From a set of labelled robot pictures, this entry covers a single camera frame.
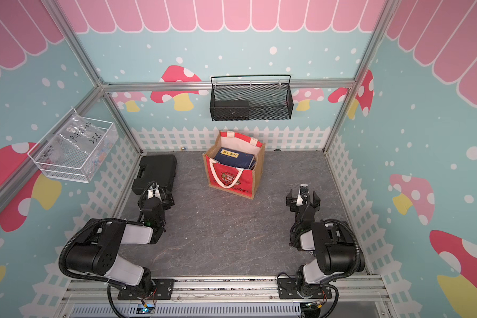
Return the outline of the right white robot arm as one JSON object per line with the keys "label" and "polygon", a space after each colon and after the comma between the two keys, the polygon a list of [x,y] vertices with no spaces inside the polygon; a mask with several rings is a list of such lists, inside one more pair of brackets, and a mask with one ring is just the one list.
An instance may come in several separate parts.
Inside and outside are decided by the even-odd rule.
{"label": "right white robot arm", "polygon": [[313,260],[303,264],[295,278],[281,274],[276,279],[281,299],[325,299],[332,296],[325,284],[348,278],[366,267],[359,240],[345,221],[316,220],[321,200],[302,184],[296,195],[290,191],[286,205],[295,213],[290,228],[290,246],[310,253]]}

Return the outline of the red canvas tote bag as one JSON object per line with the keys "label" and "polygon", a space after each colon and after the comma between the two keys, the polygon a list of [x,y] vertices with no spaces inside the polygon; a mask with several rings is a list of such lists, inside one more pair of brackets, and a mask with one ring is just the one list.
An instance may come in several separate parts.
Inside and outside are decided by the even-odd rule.
{"label": "red canvas tote bag", "polygon": [[233,131],[220,131],[203,155],[210,187],[253,199],[263,173],[265,144]]}

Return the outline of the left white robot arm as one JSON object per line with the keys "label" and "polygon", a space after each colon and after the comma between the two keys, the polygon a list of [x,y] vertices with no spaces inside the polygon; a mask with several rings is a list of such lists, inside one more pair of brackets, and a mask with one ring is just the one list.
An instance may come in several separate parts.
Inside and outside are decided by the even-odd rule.
{"label": "left white robot arm", "polygon": [[137,221],[90,219],[63,247],[58,259],[62,274],[104,282],[135,297],[156,290],[151,271],[119,256],[123,245],[155,245],[165,232],[165,211],[174,205],[167,186],[150,182],[139,196]]}

